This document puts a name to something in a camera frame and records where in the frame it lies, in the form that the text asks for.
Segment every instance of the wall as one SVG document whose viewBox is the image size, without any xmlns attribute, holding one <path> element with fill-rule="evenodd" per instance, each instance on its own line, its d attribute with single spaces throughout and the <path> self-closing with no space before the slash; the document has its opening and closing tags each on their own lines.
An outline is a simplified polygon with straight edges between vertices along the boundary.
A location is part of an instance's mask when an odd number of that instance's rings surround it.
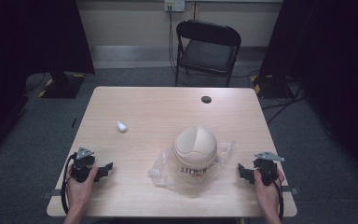
<svg viewBox="0 0 358 224">
<path fill-rule="evenodd" d="M 185 12 L 172 14 L 175 28 L 184 20 L 198 19 L 236 29 L 246 47 L 266 47 L 278 17 L 280 0 L 186 1 Z M 89 45 L 168 46 L 170 16 L 163 1 L 77 1 Z"/>
</svg>

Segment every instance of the clear plastic bag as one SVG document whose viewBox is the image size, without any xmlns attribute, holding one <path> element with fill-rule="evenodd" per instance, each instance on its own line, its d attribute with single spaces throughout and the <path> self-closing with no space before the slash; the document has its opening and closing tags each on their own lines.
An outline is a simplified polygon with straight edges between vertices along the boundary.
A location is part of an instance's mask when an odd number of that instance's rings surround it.
<svg viewBox="0 0 358 224">
<path fill-rule="evenodd" d="M 158 187 L 173 190 L 202 190 L 226 167 L 227 159 L 235 147 L 235 141 L 217 145 L 217 157 L 214 163 L 203 169 L 189 169 L 179 161 L 174 152 L 174 145 L 162 150 L 148 172 Z"/>
</svg>

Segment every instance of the handheld controller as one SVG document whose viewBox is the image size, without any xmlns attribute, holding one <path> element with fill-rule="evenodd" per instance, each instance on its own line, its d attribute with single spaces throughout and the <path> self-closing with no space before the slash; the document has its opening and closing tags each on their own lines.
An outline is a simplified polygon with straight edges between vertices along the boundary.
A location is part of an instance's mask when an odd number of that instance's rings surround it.
<svg viewBox="0 0 358 224">
<path fill-rule="evenodd" d="M 255 154 L 257 159 L 254 161 L 254 166 L 261 173 L 261 179 L 265 186 L 269 186 L 272 181 L 277 180 L 278 171 L 277 164 L 274 161 L 284 161 L 272 152 L 263 152 Z M 250 184 L 255 183 L 254 170 L 245 169 L 241 164 L 238 163 L 238 170 L 240 171 L 240 177 L 249 180 Z"/>
<path fill-rule="evenodd" d="M 66 172 L 68 170 L 69 161 L 74 160 L 74 164 L 72 165 L 72 169 L 70 172 L 71 177 L 77 182 L 84 182 L 87 177 L 89 177 L 90 170 L 92 169 L 92 165 L 95 162 L 95 158 L 91 156 L 92 154 L 94 154 L 94 151 L 86 149 L 84 147 L 80 147 L 79 150 L 73 155 L 71 155 L 66 161 L 61 189 L 62 208 L 66 214 L 68 214 L 69 211 L 68 204 L 66 203 Z M 98 167 L 98 172 L 94 178 L 94 182 L 98 182 L 102 177 L 108 176 L 109 171 L 111 171 L 112 169 L 112 162 L 105 165 L 104 167 Z"/>
<path fill-rule="evenodd" d="M 95 162 L 95 157 L 91 156 L 94 152 L 92 150 L 80 147 L 74 159 L 74 164 L 71 169 L 71 177 L 78 182 L 84 182 L 89 176 L 92 164 Z M 98 167 L 98 173 L 94 178 L 94 182 L 99 182 L 104 176 L 108 176 L 109 171 L 113 169 L 113 163 Z"/>
</svg>

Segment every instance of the chair seat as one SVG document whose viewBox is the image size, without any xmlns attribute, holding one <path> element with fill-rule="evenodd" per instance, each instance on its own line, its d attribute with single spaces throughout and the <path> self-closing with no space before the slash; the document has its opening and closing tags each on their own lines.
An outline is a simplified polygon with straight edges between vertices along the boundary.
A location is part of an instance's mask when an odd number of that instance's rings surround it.
<svg viewBox="0 0 358 224">
<path fill-rule="evenodd" d="M 190 40 L 181 58 L 183 67 L 203 67 L 217 73 L 228 73 L 235 48 L 213 43 Z"/>
</svg>

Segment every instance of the white object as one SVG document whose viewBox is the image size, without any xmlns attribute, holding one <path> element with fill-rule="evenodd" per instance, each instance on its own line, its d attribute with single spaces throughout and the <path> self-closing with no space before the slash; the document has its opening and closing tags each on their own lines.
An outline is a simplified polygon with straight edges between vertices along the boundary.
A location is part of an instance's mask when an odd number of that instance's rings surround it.
<svg viewBox="0 0 358 224">
<path fill-rule="evenodd" d="M 185 168 L 210 168 L 217 157 L 217 141 L 205 128 L 193 126 L 176 138 L 175 153 Z"/>
<path fill-rule="evenodd" d="M 120 120 L 117 121 L 117 127 L 121 133 L 124 133 L 128 130 L 127 126 L 123 124 Z"/>
<path fill-rule="evenodd" d="M 185 0 L 164 0 L 164 10 L 169 11 L 185 11 Z"/>
</svg>

